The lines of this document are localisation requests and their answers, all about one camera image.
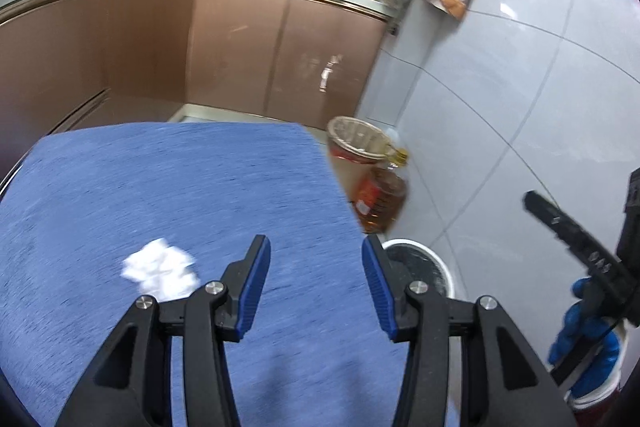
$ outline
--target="metal screw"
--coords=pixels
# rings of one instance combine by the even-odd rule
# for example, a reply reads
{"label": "metal screw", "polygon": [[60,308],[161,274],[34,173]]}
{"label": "metal screw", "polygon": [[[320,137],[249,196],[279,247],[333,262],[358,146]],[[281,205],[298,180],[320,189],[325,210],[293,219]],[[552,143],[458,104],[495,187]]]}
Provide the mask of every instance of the metal screw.
{"label": "metal screw", "polygon": [[210,293],[212,295],[218,295],[223,292],[225,289],[225,285],[223,285],[220,281],[211,281],[208,282],[206,286],[204,286],[204,291]]}
{"label": "metal screw", "polygon": [[427,292],[427,290],[429,289],[429,285],[425,281],[413,281],[409,285],[409,289],[412,292],[417,293],[418,295],[420,295],[421,293],[426,293]]}
{"label": "metal screw", "polygon": [[493,310],[497,307],[498,301],[495,300],[491,295],[485,295],[480,298],[480,305],[485,310]]}
{"label": "metal screw", "polygon": [[136,299],[136,308],[146,310],[154,305],[154,300],[149,295],[141,295]]}

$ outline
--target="kitchen cabinet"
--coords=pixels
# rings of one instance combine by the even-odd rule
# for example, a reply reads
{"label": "kitchen cabinet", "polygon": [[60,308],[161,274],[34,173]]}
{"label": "kitchen cabinet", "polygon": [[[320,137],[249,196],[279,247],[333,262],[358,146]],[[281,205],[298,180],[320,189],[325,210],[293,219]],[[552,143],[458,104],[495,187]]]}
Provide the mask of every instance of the kitchen cabinet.
{"label": "kitchen cabinet", "polygon": [[107,86],[119,95],[171,100],[178,110],[193,0],[100,0],[100,8]]}
{"label": "kitchen cabinet", "polygon": [[60,0],[0,25],[0,178],[105,86],[96,0]]}
{"label": "kitchen cabinet", "polygon": [[385,23],[319,2],[289,3],[266,116],[324,128],[354,114]]}
{"label": "kitchen cabinet", "polygon": [[289,0],[195,0],[187,102],[264,114]]}

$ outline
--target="trash can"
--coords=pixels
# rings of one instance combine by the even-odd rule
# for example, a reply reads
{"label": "trash can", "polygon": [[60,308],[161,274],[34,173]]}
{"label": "trash can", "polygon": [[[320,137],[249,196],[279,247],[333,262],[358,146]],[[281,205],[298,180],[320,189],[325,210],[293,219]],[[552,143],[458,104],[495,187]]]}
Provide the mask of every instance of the trash can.
{"label": "trash can", "polygon": [[456,290],[453,277],[444,261],[430,248],[410,239],[391,239],[382,244],[390,261],[402,266],[412,280],[434,285],[443,297],[453,299]]}
{"label": "trash can", "polygon": [[371,168],[391,149],[389,137],[378,127],[358,118],[336,116],[326,127],[327,154],[349,201]]}

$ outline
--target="cooking oil bottle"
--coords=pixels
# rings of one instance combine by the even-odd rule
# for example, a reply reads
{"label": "cooking oil bottle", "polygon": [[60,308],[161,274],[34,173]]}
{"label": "cooking oil bottle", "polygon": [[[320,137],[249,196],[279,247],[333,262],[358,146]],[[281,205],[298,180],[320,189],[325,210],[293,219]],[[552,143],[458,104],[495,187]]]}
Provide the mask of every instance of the cooking oil bottle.
{"label": "cooking oil bottle", "polygon": [[407,194],[405,149],[373,167],[358,188],[353,208],[366,233],[384,232],[396,219]]}

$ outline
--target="blue glove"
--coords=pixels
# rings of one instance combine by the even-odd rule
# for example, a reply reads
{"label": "blue glove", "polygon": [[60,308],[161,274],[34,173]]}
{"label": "blue glove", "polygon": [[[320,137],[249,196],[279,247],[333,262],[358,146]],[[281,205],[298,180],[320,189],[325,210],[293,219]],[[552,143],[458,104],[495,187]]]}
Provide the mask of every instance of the blue glove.
{"label": "blue glove", "polygon": [[[582,298],[584,286],[588,280],[589,278],[580,279],[572,286],[572,293],[578,299]],[[581,302],[575,303],[564,315],[564,327],[558,333],[558,337],[549,351],[548,361],[552,365],[556,365],[569,353],[581,335],[595,340],[600,338],[610,327],[610,324],[605,322],[603,318],[594,317],[582,320],[580,317],[581,304]],[[624,328],[622,328],[622,341],[619,338],[620,334],[619,330],[614,330],[604,338],[602,349],[571,388],[572,399],[587,398],[586,395],[590,395],[588,397],[590,406],[613,393],[620,382],[618,359],[624,337],[626,337]]]}

